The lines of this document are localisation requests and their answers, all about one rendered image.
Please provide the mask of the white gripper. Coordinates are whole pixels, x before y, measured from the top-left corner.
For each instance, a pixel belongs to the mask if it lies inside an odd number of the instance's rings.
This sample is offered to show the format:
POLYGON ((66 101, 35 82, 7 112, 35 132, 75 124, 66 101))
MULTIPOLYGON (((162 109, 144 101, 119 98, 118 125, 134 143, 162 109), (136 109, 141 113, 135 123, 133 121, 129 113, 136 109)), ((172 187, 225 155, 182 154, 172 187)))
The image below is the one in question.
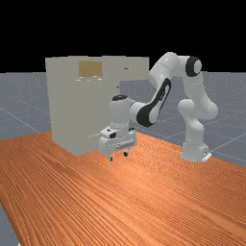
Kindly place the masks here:
POLYGON ((132 146, 136 146, 135 128, 113 128, 107 127, 100 132, 99 151, 108 156, 108 161, 112 161, 111 154, 119 150, 124 150, 124 157, 129 156, 132 146))

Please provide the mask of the pale open cabinet drawer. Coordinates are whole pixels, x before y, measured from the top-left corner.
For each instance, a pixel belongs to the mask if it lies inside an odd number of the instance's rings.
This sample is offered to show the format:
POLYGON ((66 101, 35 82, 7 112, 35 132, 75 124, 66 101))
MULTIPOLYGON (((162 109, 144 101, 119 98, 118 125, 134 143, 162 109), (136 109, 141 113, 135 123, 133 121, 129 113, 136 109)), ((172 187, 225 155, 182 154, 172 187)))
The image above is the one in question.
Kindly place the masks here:
POLYGON ((147 80, 149 59, 142 57, 105 56, 103 74, 116 81, 147 80))

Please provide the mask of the pale cabinet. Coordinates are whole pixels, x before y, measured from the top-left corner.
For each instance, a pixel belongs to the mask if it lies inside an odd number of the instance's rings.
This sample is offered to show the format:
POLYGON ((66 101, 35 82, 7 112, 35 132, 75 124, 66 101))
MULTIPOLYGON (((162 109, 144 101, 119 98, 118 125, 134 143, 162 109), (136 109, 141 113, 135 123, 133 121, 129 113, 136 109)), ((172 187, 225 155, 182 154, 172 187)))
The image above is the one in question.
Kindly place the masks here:
POLYGON ((47 58, 52 140, 73 155, 98 149, 109 126, 109 106, 125 79, 124 57, 47 58))

